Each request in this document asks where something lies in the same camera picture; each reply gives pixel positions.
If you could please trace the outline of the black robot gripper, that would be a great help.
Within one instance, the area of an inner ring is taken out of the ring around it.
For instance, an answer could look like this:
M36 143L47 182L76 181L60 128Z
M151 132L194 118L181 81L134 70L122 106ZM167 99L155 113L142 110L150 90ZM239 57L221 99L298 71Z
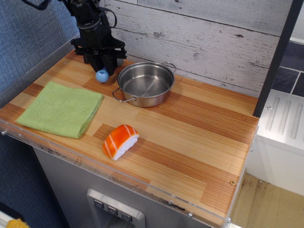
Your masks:
M112 36L111 29L114 26L109 24L107 18L76 19L79 29L79 38L71 40L71 45L75 47L76 53L84 55L84 62L90 64L95 72L106 68L111 76L117 68L117 58L126 59L127 51L124 49L125 43Z

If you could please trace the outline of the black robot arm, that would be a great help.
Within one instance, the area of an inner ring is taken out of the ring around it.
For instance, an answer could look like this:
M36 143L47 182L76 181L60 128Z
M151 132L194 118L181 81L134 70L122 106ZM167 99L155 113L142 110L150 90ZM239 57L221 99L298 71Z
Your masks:
M128 56L125 43L112 36L111 29L116 27L117 17L114 15L114 24L110 25L106 13L113 11L100 7L97 0L65 0L64 4L79 29L80 37L71 40L75 53L83 56L94 71L105 68L113 75L118 67L117 60Z

